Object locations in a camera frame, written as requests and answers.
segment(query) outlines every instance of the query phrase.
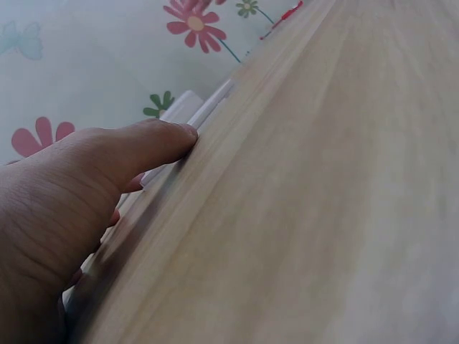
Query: skin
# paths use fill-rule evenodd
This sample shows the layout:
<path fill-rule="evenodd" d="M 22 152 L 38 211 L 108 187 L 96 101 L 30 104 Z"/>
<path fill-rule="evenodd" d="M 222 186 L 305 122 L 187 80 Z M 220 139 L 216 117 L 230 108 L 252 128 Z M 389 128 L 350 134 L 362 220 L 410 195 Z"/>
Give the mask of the skin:
<path fill-rule="evenodd" d="M 119 219 L 120 195 L 196 140 L 188 125 L 152 119 L 81 130 L 0 167 L 0 343 L 64 338 L 62 292 Z"/>

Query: green leaf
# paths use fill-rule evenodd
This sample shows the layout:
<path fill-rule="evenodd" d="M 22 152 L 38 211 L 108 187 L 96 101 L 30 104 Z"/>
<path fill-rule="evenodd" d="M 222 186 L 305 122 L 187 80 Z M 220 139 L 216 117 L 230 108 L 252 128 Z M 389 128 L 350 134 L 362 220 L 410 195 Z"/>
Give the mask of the green leaf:
<path fill-rule="evenodd" d="M 172 103 L 175 100 L 175 98 L 171 96 L 172 96 L 171 91 L 165 91 L 164 97 L 163 97 L 164 99 L 163 106 L 165 110 L 169 109 L 169 107 L 172 105 Z"/>
<path fill-rule="evenodd" d="M 143 109 L 143 114 L 155 118 L 159 118 L 159 110 L 152 109 L 150 107 L 145 107 Z"/>
<path fill-rule="evenodd" d="M 171 95 L 172 95 L 171 91 L 165 91 L 164 96 L 163 96 L 164 104 L 166 104 L 167 102 L 171 100 Z"/>
<path fill-rule="evenodd" d="M 158 95 L 151 95 L 150 99 L 153 102 L 153 104 L 158 107 L 158 110 L 161 110 L 163 108 L 163 105 L 161 104 L 161 98 Z"/>
<path fill-rule="evenodd" d="M 175 97 L 172 97 L 170 100 L 169 100 L 169 103 L 166 105 L 164 105 L 164 109 L 167 110 L 171 107 L 172 103 L 175 101 Z"/>

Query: wood grain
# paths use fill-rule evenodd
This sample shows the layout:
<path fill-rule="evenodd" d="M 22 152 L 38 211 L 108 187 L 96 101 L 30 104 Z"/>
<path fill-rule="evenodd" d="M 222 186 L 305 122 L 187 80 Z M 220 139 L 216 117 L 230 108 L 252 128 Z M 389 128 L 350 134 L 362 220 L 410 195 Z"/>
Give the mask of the wood grain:
<path fill-rule="evenodd" d="M 459 1 L 312 1 L 236 78 L 75 341 L 456 343 Z"/>

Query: floral wallpaper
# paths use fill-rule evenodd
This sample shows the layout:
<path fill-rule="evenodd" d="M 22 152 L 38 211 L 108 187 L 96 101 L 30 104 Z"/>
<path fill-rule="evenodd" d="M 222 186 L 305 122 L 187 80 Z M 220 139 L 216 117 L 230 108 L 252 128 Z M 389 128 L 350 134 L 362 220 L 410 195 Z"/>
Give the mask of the floral wallpaper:
<path fill-rule="evenodd" d="M 0 164 L 86 127 L 160 118 L 208 97 L 296 0 L 43 0 L 0 4 Z"/>

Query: butterfly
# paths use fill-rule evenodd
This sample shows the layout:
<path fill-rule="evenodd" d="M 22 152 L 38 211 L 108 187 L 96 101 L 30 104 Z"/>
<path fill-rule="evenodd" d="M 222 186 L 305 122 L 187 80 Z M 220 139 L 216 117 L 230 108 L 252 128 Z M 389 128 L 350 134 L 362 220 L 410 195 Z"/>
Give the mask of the butterfly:
<path fill-rule="evenodd" d="M 31 23 L 20 34 L 16 30 L 16 23 L 9 22 L 3 26 L 3 33 L 0 36 L 0 54 L 17 48 L 27 59 L 41 59 L 43 46 L 42 40 L 38 37 L 39 32 L 38 23 Z"/>

